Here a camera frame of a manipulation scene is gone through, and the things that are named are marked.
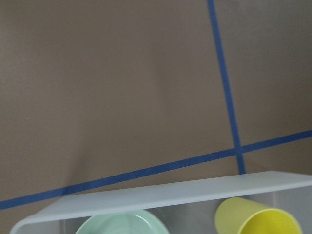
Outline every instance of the blue painter's tape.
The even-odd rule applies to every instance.
[[[219,31],[219,27],[218,27],[218,21],[217,21],[216,12],[215,12],[214,0],[207,0],[207,4],[208,4],[208,9],[209,9],[210,21],[211,21],[211,25],[212,25],[212,29],[213,29],[215,48],[216,48],[216,53],[217,53],[217,57],[218,57],[220,73],[221,73],[221,77],[222,77],[222,84],[223,84],[223,89],[224,89],[224,93],[225,93],[225,100],[226,100],[228,115],[229,115],[229,119],[230,119],[232,137],[233,137],[234,146],[235,146],[235,150],[236,150],[238,170],[239,170],[240,174],[245,174],[246,170],[245,170],[245,165],[244,165],[243,152],[242,152],[240,139],[239,139],[239,133],[238,133],[238,127],[237,127],[237,123],[236,123],[232,93],[231,93],[228,71],[227,71],[224,53],[223,53],[223,48],[222,48],[221,35],[220,35],[220,31]]]
[[[244,153],[247,153],[247,152],[260,150],[260,149],[272,147],[275,145],[285,144],[285,143],[289,143],[292,141],[297,141],[297,140],[301,140],[301,139],[305,139],[309,137],[312,137],[312,130],[297,133],[297,134],[292,134],[288,136],[282,136],[282,137],[271,139],[271,140],[265,140],[265,141],[250,144],[250,145],[245,145],[242,147],[242,151]],[[150,176],[150,175],[154,175],[154,174],[158,174],[162,172],[167,172],[167,171],[171,171],[171,170],[175,170],[175,169],[179,169],[179,168],[183,168],[187,166],[200,164],[203,162],[208,162],[208,161],[212,161],[216,159],[234,156],[235,154],[236,154],[235,149],[223,150],[223,151],[219,151],[219,152],[215,152],[215,153],[211,153],[207,155],[183,159],[180,161],[170,162],[170,163],[166,163],[166,164],[162,164],[162,165],[158,165],[158,166],[154,166],[150,168],[145,168],[145,169],[141,169],[141,170],[137,170],[133,172],[128,172],[128,173],[124,173],[120,175],[114,175],[114,176],[107,177],[107,178],[88,181],[88,182],[84,182],[81,184],[70,185],[67,187],[59,188],[59,189],[53,189],[53,190],[49,190],[49,191],[42,192],[42,193],[31,194],[31,195],[17,197],[17,198],[5,200],[5,201],[0,201],[0,210],[4,210],[4,209],[16,207],[16,206],[21,206],[21,205],[26,205],[29,203],[38,202],[42,200],[47,200],[47,199],[59,197],[62,195],[69,195],[69,194],[74,194],[78,192],[83,192],[83,191],[87,191],[90,189],[95,189],[95,188],[102,187],[102,186],[116,184],[116,183],[124,182],[124,181],[131,180],[131,179],[136,179],[136,178],[140,178],[144,176]]]
[[[288,136],[282,136],[282,137],[271,139],[271,140],[265,140],[265,141],[250,144],[250,145],[245,145],[242,147],[242,151],[244,153],[247,153],[247,152],[265,149],[271,146],[285,144],[285,143],[289,143],[292,141],[301,140],[301,139],[305,139],[309,137],[312,137],[312,130],[301,132],[301,133],[296,133],[296,134],[292,134]]]
[[[131,179],[141,178],[144,176],[150,176],[150,175],[167,172],[167,171],[171,171],[171,170],[175,170],[175,169],[183,168],[187,166],[192,166],[192,165],[200,164],[203,162],[209,162],[212,160],[221,159],[221,158],[234,156],[234,155],[235,155],[234,149],[223,150],[223,151],[219,151],[219,152],[215,152],[215,153],[211,153],[207,155],[196,156],[196,157],[183,159],[183,160],[175,161],[175,162],[170,162],[170,163],[166,163],[166,164],[162,164],[162,165],[158,165],[158,166],[154,166],[150,168],[145,168],[145,169],[141,169],[141,170],[137,170],[133,172],[123,173],[120,175],[114,175],[114,176],[110,176],[107,178],[88,181],[88,182],[84,182],[81,184],[75,184],[75,185],[71,185],[71,186],[67,186],[67,187],[63,187],[59,189],[53,189],[53,190],[45,191],[42,193],[17,197],[17,198],[13,198],[10,200],[0,201],[0,210],[8,209],[8,208],[16,207],[16,206],[21,206],[21,205],[25,205],[25,204],[29,204],[29,203],[33,203],[37,201],[42,201],[46,199],[51,199],[51,198],[55,198],[55,197],[59,197],[63,195],[69,195],[69,194],[74,194],[74,193],[78,193],[82,191],[87,191],[87,190],[95,189],[98,187],[116,184],[116,183],[124,182],[127,180],[131,180]]]

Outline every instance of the mint green bowl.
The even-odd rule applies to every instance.
[[[90,217],[76,234],[170,234],[165,225],[146,210]]]

